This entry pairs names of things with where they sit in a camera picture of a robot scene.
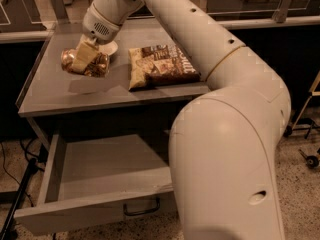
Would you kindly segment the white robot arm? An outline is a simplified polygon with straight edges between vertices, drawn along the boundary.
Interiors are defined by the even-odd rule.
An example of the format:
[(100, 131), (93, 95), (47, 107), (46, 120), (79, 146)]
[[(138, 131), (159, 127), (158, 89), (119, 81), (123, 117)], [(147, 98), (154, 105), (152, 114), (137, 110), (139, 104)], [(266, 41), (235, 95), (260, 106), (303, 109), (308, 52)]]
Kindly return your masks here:
[(289, 91), (241, 40), (189, 0), (93, 0), (84, 33), (111, 42), (147, 7), (209, 88), (176, 117), (169, 165), (185, 240), (285, 240), (275, 150)]

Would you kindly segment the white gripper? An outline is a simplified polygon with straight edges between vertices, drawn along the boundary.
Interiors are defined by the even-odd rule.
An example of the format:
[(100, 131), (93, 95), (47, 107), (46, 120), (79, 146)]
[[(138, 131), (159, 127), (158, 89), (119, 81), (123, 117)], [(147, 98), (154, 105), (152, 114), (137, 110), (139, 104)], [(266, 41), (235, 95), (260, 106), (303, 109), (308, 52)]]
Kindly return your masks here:
[[(83, 33), (98, 44), (104, 45), (113, 41), (120, 31), (120, 27), (104, 18), (91, 5), (83, 19)], [(81, 42), (76, 49), (71, 68), (76, 73), (82, 73), (88, 64), (98, 55), (99, 50), (88, 42)]]

